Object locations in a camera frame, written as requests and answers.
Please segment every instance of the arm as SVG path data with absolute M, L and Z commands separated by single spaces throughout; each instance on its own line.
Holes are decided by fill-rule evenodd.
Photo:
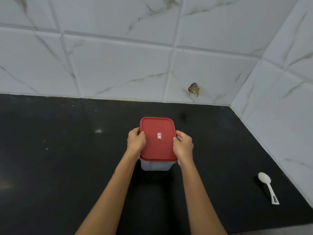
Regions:
M 128 134 L 127 150 L 100 198 L 75 235 L 115 234 L 122 213 L 128 186 L 140 152 L 146 144 L 139 128 Z
M 173 150 L 182 170 L 191 234 L 227 234 L 218 219 L 193 162 L 192 139 L 176 131 Z

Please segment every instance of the person's left hand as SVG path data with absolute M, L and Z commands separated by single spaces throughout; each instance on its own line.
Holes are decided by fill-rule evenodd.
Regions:
M 139 133 L 139 128 L 135 128 L 128 133 L 127 139 L 127 151 L 131 152 L 136 156 L 136 159 L 139 159 L 140 152 L 146 144 L 146 136 L 142 131 Z

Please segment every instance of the spoon handle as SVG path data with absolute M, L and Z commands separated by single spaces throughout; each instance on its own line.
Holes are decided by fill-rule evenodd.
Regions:
M 272 189 L 272 186 L 269 183 L 266 183 L 269 189 L 269 192 L 271 193 L 271 199 L 272 199 L 272 204 L 273 205 L 279 205 L 279 202 L 277 200 L 277 197 Z

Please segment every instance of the person's right arm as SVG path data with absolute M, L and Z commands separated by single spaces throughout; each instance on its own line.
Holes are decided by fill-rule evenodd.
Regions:
M 225 235 L 227 233 L 217 217 L 194 165 L 192 139 L 178 130 L 176 134 L 173 150 L 182 170 L 191 234 Z

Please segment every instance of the hand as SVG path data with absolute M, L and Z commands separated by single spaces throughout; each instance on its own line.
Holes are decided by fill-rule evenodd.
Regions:
M 177 157 L 178 165 L 193 162 L 193 140 L 187 134 L 176 130 L 177 138 L 173 138 L 173 150 Z
M 140 152 L 146 144 L 146 136 L 142 131 L 139 133 L 139 128 L 135 128 L 128 133 L 127 139 L 127 151 L 136 156 L 138 160 L 140 157 Z

